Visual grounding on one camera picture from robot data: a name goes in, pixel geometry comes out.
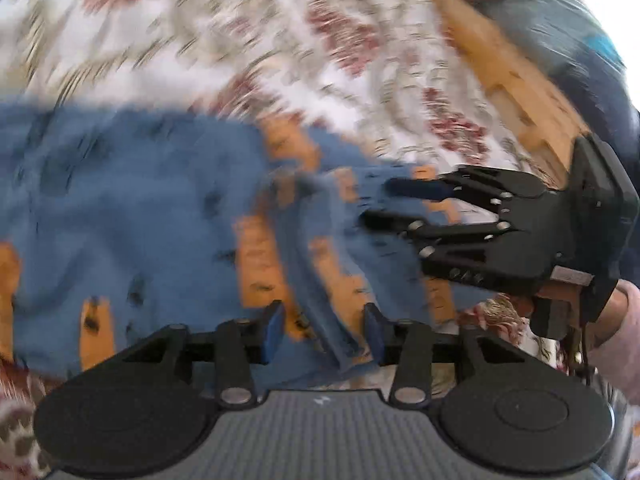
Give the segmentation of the person right hand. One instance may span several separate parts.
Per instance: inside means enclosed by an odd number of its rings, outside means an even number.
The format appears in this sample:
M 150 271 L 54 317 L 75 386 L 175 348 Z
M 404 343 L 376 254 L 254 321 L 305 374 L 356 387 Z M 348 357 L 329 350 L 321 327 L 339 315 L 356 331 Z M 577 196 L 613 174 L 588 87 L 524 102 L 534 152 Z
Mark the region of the person right hand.
M 585 348 L 591 351 L 610 340 L 622 327 L 629 310 L 631 282 L 619 280 L 596 322 L 587 324 Z

